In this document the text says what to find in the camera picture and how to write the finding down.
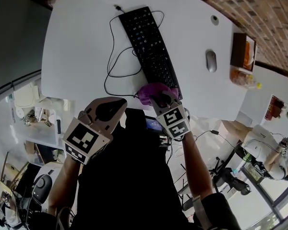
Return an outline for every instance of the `purple cloth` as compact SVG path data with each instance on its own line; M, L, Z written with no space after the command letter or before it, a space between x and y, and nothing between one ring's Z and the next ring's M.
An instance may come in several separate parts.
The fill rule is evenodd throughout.
M178 89L170 89L168 86L165 84L162 84L160 82L153 82L149 83L148 85L143 86L139 91L138 91L138 97L140 99L140 102L143 105L150 105L150 97L153 96L155 99L159 98L159 94L162 91L169 91L172 92L176 97L178 97Z

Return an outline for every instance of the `bottle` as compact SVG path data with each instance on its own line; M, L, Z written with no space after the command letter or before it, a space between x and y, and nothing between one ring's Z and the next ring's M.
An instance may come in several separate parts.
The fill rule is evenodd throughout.
M246 89L261 89L261 83L257 82L255 77L252 74L240 71L236 68L230 70L230 80Z

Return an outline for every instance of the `keyboard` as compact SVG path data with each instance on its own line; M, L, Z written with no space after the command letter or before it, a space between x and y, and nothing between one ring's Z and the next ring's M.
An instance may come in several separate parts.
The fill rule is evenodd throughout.
M169 88L178 88L178 98L182 100L172 62L150 9L144 7L124 13L119 19L148 83L161 82Z

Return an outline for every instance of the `black shirt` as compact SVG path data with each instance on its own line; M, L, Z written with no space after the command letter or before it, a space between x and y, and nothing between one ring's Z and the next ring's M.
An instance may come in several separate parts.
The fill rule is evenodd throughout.
M127 109L126 115L126 129L118 125L112 143L79 176L71 229L158 225L197 229L182 212L158 135L145 129L142 111ZM240 229L222 194L210 195L202 204L214 227Z

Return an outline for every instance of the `cluttered table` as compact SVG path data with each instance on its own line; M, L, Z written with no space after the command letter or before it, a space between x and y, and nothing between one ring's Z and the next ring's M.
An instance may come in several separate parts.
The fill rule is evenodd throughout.
M159 28L172 61L183 105L198 117L234 120L246 89L229 78L233 34L241 32L228 18L201 0L122 0L125 12L148 6L162 11ZM109 22L122 14L105 0L56 0L45 40L42 63L42 93L45 96L90 103L108 96L104 89L107 63L113 46ZM161 13L154 13L156 23ZM110 62L131 43L118 18L111 23L115 46ZM206 68L207 50L216 53L217 70ZM113 74L128 75L140 63L126 50ZM107 90L131 94L147 84L143 72L126 78L109 78ZM133 97L128 107L150 110Z

